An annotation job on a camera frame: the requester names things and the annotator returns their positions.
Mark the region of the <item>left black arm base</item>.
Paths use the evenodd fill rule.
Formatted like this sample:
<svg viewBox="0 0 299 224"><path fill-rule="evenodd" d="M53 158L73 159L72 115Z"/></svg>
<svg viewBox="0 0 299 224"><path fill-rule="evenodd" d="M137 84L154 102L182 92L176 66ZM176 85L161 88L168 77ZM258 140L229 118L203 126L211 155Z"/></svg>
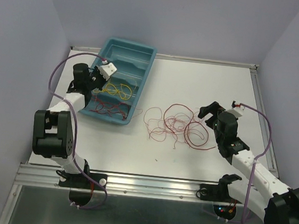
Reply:
<svg viewBox="0 0 299 224"><path fill-rule="evenodd" d="M105 198L100 199L99 192L103 192L100 186L94 184L82 174L67 174L63 170L56 170L59 176L59 186L69 189L70 204L78 209L96 208Z"/></svg>

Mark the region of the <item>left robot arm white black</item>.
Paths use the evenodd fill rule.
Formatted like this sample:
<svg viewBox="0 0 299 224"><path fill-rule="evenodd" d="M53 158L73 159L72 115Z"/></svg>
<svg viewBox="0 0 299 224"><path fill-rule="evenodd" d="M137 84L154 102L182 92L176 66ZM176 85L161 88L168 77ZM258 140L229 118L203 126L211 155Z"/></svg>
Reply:
<svg viewBox="0 0 299 224"><path fill-rule="evenodd" d="M63 99L47 110L34 115L32 151L51 159L63 169L62 175L72 175L78 187L90 182L88 162L76 154L76 112L85 108L93 90L102 90L117 69L112 63L90 70L86 63L73 66L73 80Z"/></svg>

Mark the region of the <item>teal plastic compartment tray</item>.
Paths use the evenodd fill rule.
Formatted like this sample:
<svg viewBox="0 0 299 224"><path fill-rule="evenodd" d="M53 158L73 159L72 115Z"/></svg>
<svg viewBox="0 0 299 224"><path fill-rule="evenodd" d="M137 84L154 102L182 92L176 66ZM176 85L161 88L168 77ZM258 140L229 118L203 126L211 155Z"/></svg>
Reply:
<svg viewBox="0 0 299 224"><path fill-rule="evenodd" d="M89 117L127 125L152 68L157 49L120 38L109 38L99 55L117 68L102 91L93 90L88 105L80 112Z"/></svg>

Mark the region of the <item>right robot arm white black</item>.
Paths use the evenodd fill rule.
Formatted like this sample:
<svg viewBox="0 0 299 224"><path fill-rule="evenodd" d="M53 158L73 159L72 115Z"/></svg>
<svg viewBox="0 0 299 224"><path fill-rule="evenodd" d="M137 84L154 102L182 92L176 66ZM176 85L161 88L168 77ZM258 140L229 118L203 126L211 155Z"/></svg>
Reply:
<svg viewBox="0 0 299 224"><path fill-rule="evenodd" d="M299 188L293 189L274 176L259 162L264 153L255 156L237 136L238 119L246 108L237 102L228 110L217 102L200 108L198 118L211 116L205 124L214 131L220 155L242 175L226 174L216 185L200 184L196 196L202 201L242 203L241 222L252 212L263 224L299 224Z"/></svg>

